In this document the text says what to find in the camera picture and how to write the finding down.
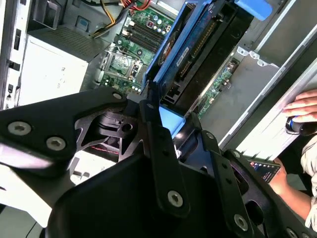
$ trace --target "wire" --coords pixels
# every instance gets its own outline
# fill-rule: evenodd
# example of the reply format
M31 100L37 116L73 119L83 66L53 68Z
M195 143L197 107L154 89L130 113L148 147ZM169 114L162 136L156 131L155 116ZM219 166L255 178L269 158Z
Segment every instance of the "wire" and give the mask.
M106 8L106 6L105 6L105 3L103 2L103 0L100 0L100 3L101 3L101 5L102 5L102 8L103 8L103 10L105 11L105 13L106 13L106 15L110 18L110 20L111 20L111 24L109 24L107 27L111 27L111 26L113 26L114 25L114 23L115 23L115 20L114 20L114 18L113 18L113 16L110 14L110 12L108 12L108 10L107 10L107 8Z
M83 3L89 5L89 6L101 6L101 3L96 3L93 1L87 1L87 0L81 0ZM118 2L106 2L104 3L106 6L119 6Z
M123 19L125 13L126 13L132 6L133 6L133 3L129 4L126 8L124 8L124 9L120 12L118 18L115 20L115 23L114 23L113 25L111 25L111 26L107 25L107 26L105 26L105 27L103 27L103 28L98 29L97 31L95 31L95 32L92 34L92 37L93 37L93 38L98 38L98 37L102 36L103 34L105 34L105 33L108 31L108 29L110 29L110 27L112 27L112 26L118 24L118 23Z
M149 7L150 3L151 3L151 0L148 0L147 2L144 1L144 3L140 6L140 8L138 6L135 6L134 9L138 10L138 11L144 11L145 9L147 9Z
M113 151L110 151L110 150L98 148L98 147L96 147L96 146L91 146L91 148L93 148L93 149L95 149L95 150L100 150L100 151L104 151L104 152L109 152L109 153L116 154L116 155L119 154L119 153L117 153L117 152L113 152Z
M37 224L37 222L34 223L34 225L29 230L28 234L26 234L25 238L28 238L29 234L31 233L31 231L33 230L33 228L35 227L36 224Z

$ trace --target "yellow wire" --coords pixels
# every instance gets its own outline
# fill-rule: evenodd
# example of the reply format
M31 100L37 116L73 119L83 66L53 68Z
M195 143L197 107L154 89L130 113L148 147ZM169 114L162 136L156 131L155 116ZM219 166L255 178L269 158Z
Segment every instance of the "yellow wire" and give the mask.
M122 5L123 5L123 8L124 8L125 4L123 3L123 0L120 0L120 2L122 3Z
M107 29L115 24L115 20L114 20L113 16L110 14L110 12L107 10L105 3L102 0L100 2L102 4L102 7L103 7L105 14L109 17L109 19L111 21L111 23L109 25L107 25L106 27L103 28L103 29Z
M105 3L104 3L102 0L101 0L101 3L102 3L102 5L103 5L103 9L104 9L105 13L108 15L108 17L109 17L110 20L111 20L111 24L110 24L108 27L111 27L112 25L114 25L115 20L114 20L113 16L110 14L110 12L108 12Z

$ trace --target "blue plastic tab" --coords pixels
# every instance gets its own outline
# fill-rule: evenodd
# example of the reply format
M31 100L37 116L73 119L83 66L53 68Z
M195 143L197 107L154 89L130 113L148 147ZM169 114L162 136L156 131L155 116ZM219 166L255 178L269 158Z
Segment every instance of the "blue plastic tab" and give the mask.
M260 21L264 21L272 13L271 5L265 0L235 0L234 2Z
M172 138L174 138L183 127L186 120L184 117L163 106L159 107L159 113L163 126L169 129Z

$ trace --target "finger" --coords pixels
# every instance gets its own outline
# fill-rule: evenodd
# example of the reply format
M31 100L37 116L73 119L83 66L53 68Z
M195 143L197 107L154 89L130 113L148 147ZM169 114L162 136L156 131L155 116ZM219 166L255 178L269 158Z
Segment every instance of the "finger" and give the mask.
M295 98L295 101L300 100L300 99L304 99L304 98L312 98L312 97L317 97L317 90L311 90L305 93L301 93L300 95L298 95Z
M313 105L317 105L317 97L297 100L293 103L286 105L284 107L284 110L293 109L293 108L303 108L303 107L308 107Z
M277 164L283 166L283 163L282 163L282 161L281 161L279 158L276 158L276 159L274 160L274 163L277 163Z
M317 121L317 113L311 113L304 116L298 116L293 118L294 122L315 122Z
M284 110L284 111L282 111L282 113L286 117L304 116L304 115L307 115L307 114L317 113L317 105L303 107L303 108L295 108L295 109Z

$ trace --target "ram slot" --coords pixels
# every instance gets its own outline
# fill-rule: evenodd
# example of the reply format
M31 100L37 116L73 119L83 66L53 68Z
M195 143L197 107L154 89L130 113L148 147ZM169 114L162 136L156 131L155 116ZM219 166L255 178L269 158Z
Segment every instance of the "ram slot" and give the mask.
M159 50L159 48L157 46L154 46L154 45L146 42L145 40L143 40L142 38L140 38L136 35L132 35L130 37L130 41L145 48L145 49L147 49L147 50L149 50L149 51L151 51L151 52L153 52L153 53L156 53Z
M147 27L144 27L144 26L136 24L133 27L133 30L138 32L138 33L140 33L140 34L142 34L142 35L144 35L145 37L147 37L147 38L149 38L149 39L151 39L153 41L156 41L159 44L162 44L163 41L164 41L164 37L161 34L153 32L153 30L150 30Z

